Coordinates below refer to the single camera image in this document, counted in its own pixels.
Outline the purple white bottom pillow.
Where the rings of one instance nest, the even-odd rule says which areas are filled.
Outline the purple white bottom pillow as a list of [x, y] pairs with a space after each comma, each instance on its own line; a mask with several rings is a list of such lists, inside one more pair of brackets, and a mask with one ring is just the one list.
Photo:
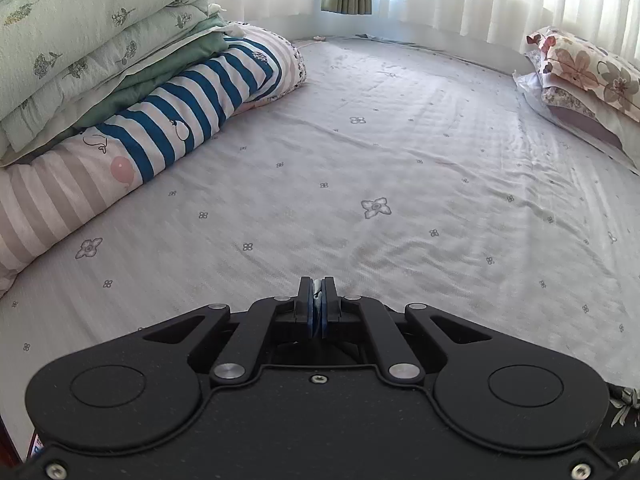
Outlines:
[[542, 54], [525, 53], [533, 65], [526, 75], [513, 74], [527, 104], [552, 124], [578, 136], [594, 148], [639, 173], [639, 124], [584, 91], [553, 75], [544, 74]]

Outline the pink red object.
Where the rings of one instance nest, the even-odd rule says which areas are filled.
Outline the pink red object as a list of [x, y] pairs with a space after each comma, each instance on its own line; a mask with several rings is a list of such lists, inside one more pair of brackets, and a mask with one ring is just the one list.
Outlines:
[[40, 437], [38, 436], [37, 431], [34, 431], [29, 441], [26, 458], [32, 458], [32, 456], [39, 454], [42, 448], [43, 448], [43, 444], [40, 440]]

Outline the blue striped pink quilt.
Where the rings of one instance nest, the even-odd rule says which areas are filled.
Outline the blue striped pink quilt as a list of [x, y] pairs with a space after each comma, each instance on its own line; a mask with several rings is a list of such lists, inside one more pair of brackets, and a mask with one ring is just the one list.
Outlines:
[[286, 96], [306, 79], [298, 47], [247, 25], [228, 48], [141, 101], [1, 173], [1, 289], [34, 260], [176, 160], [234, 115]]

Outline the green floral folded quilt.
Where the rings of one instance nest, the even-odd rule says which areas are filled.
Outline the green floral folded quilt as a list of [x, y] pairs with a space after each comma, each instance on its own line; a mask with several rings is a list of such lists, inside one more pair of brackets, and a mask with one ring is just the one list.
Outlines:
[[210, 0], [1, 0], [1, 163], [81, 121], [129, 74], [232, 31]]

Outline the floral top pillow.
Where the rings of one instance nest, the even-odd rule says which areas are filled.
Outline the floral top pillow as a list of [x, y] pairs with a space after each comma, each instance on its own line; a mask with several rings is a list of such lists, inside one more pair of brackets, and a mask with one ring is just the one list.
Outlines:
[[639, 121], [639, 70], [615, 53], [551, 26], [526, 36], [544, 76], [555, 76]]

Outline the black floral pants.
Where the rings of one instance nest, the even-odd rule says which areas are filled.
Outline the black floral pants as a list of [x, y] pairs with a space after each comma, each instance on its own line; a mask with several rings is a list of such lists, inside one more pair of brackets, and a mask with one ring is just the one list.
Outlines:
[[596, 445], [618, 468], [639, 463], [640, 401], [637, 388], [608, 384], [608, 411]]

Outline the light grey patterned bed sheet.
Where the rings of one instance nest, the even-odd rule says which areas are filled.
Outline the light grey patterned bed sheet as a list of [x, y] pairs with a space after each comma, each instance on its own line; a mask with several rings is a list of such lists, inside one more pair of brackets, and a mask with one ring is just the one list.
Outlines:
[[1, 418], [59, 356], [331, 275], [639, 383], [639, 178], [536, 114], [510, 75], [363, 39], [38, 258], [1, 301]]

